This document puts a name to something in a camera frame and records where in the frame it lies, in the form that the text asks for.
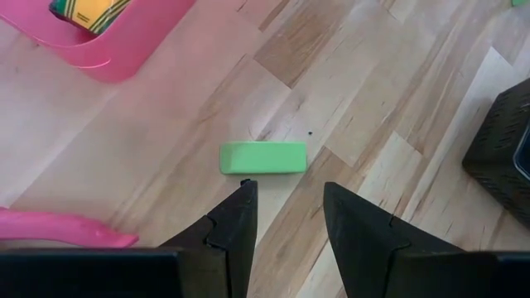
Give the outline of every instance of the wooden floor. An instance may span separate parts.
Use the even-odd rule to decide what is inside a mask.
[[[135,78],[105,85],[2,23],[0,203],[156,246],[246,178],[219,173],[221,142],[302,141],[307,173],[252,177],[250,297],[345,297],[329,180],[462,248],[530,249],[460,167],[528,77],[529,34],[530,6],[509,0],[199,0]]]

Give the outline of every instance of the green block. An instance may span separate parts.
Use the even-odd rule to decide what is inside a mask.
[[[307,169],[303,142],[229,142],[221,146],[223,174],[302,173]]]
[[[526,2],[528,2],[528,0],[512,0],[512,5],[519,6],[519,5],[523,5]]]

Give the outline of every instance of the yellow crayon box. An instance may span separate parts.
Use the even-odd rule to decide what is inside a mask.
[[[116,20],[130,0],[53,0],[50,10],[60,19],[94,34],[101,34]]]

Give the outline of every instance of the pink plastic object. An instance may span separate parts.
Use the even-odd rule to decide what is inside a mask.
[[[0,0],[0,19],[89,76],[117,83],[136,74],[194,2],[132,0],[96,37],[55,17],[48,10],[51,0]]]
[[[128,248],[137,235],[118,233],[78,215],[17,212],[0,208],[0,240],[45,239],[87,248]]]

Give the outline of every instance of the black storage crate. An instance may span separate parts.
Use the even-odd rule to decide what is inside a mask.
[[[530,79],[501,93],[480,127],[463,166],[530,228]]]

